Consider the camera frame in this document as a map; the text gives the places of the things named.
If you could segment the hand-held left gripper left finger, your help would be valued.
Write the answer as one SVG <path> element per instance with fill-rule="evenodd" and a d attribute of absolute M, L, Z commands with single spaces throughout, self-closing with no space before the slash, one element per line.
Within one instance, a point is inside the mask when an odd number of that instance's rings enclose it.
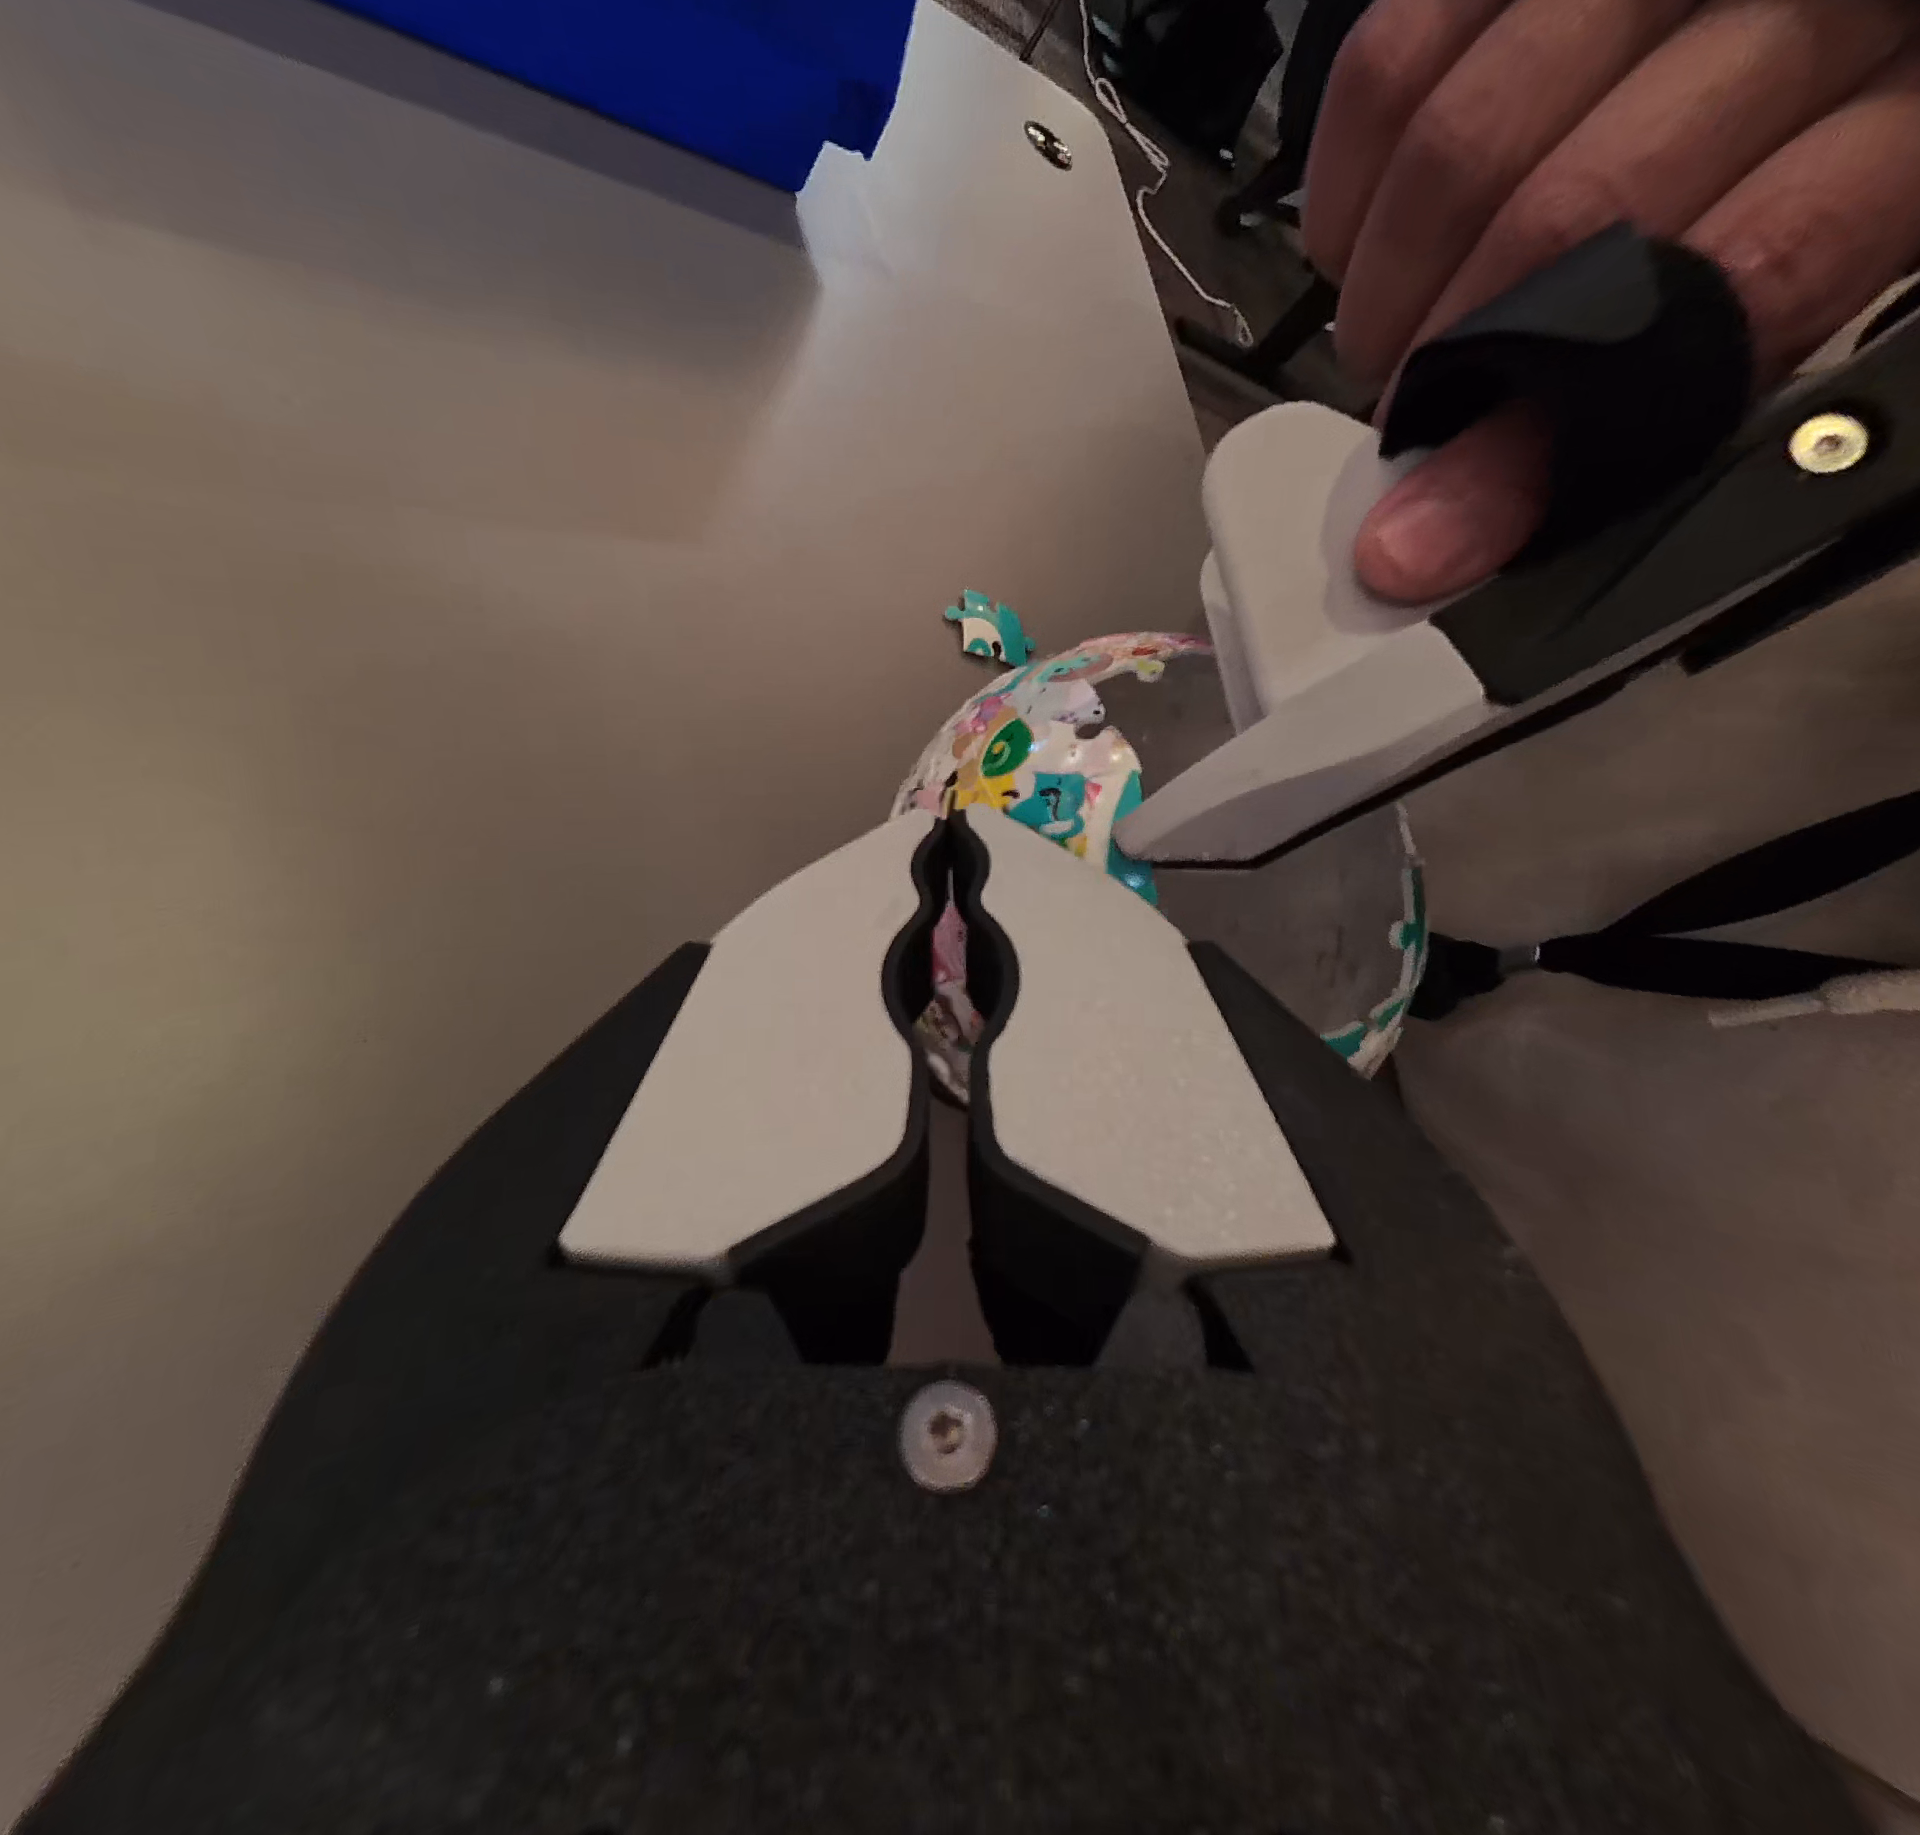
<path fill-rule="evenodd" d="M 929 1213 L 942 908 L 944 826 L 908 812 L 696 948 L 560 1256 L 761 1294 L 806 1362 L 886 1363 Z"/>

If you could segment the blue plastic bin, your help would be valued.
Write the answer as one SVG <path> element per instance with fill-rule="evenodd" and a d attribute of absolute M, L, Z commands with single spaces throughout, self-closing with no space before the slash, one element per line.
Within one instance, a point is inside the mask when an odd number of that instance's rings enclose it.
<path fill-rule="evenodd" d="M 920 0 L 319 0 L 789 195 L 869 158 Z"/>

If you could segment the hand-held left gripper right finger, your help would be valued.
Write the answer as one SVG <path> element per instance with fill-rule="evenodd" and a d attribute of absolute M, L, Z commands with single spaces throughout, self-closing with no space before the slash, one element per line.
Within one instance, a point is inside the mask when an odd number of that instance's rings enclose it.
<path fill-rule="evenodd" d="M 1094 1368 L 1126 1319 L 1204 1363 L 1199 1280 L 1335 1254 L 1256 1075 L 1293 1023 L 1239 1018 L 1219 949 L 997 811 L 954 818 L 954 902 L 984 1013 L 968 1089 L 971 1265 L 1009 1368 Z"/>

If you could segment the person's cream hoodie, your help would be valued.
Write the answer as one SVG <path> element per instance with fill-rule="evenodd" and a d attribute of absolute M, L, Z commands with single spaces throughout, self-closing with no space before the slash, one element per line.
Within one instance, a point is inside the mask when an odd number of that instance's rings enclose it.
<path fill-rule="evenodd" d="M 1433 923 L 1514 948 L 1919 779 L 1916 569 L 1410 803 Z M 1714 940 L 1911 968 L 1916 857 Z M 1919 1013 L 1714 1030 L 1522 976 L 1399 1049 L 1573 1322 L 1740 1649 L 1874 1831 L 1919 1792 Z"/>

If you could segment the teal puzzle piece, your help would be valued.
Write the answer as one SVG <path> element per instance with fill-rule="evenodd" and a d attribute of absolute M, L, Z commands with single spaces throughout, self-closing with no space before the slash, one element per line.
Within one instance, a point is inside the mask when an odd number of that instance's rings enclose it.
<path fill-rule="evenodd" d="M 944 620 L 956 631 L 963 653 L 1003 670 L 1024 666 L 1036 647 L 1014 606 L 977 589 L 947 602 Z"/>

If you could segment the colourful puzzle ball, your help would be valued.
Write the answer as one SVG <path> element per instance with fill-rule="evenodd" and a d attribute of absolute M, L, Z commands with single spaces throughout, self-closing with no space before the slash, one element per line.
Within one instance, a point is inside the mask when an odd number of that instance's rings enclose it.
<path fill-rule="evenodd" d="M 1358 1077 L 1406 1031 L 1428 958 L 1426 873 L 1399 811 L 1363 814 L 1253 869 L 1151 869 L 1117 844 L 1143 799 L 1230 739 L 1214 647 L 1194 632 L 1111 632 L 990 668 L 929 741 L 897 814 L 1003 812 L 1222 946 Z"/>

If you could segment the white hoodie drawstring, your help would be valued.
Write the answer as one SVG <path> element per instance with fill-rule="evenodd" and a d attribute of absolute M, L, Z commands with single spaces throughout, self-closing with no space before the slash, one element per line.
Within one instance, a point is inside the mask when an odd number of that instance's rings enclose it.
<path fill-rule="evenodd" d="M 1809 1017 L 1919 1013 L 1919 968 L 1882 968 L 1816 983 L 1807 993 L 1710 1010 L 1710 1027 L 1769 1027 Z"/>

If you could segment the person's right hand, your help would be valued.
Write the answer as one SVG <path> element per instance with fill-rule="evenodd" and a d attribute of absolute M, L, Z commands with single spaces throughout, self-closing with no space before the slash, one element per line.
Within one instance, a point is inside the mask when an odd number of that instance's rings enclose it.
<path fill-rule="evenodd" d="M 1305 167 L 1335 355 L 1415 352 L 1631 224 L 1714 262 L 1766 394 L 1916 277 L 1919 0 L 1371 0 Z"/>

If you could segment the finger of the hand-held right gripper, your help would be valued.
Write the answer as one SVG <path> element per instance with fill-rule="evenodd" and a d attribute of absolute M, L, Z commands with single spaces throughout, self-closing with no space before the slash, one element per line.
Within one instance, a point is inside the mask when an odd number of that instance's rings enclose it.
<path fill-rule="evenodd" d="M 1379 809 L 1499 716 L 1443 632 L 1366 639 L 1148 796 L 1119 826 L 1119 846 L 1153 867 L 1259 867 Z"/>

